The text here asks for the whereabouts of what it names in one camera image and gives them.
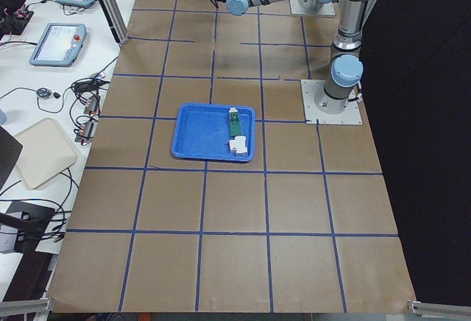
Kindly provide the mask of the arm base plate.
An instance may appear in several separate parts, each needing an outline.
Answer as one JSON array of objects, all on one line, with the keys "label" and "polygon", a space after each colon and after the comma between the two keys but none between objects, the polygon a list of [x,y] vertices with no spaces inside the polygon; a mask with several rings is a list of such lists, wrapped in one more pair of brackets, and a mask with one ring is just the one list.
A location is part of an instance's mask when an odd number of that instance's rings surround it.
[{"label": "arm base plate", "polygon": [[289,0],[292,15],[333,18],[336,15],[332,2],[321,3],[317,0]]},{"label": "arm base plate", "polygon": [[325,80],[301,80],[307,124],[362,125],[355,91],[346,99],[332,99],[325,93]]}]

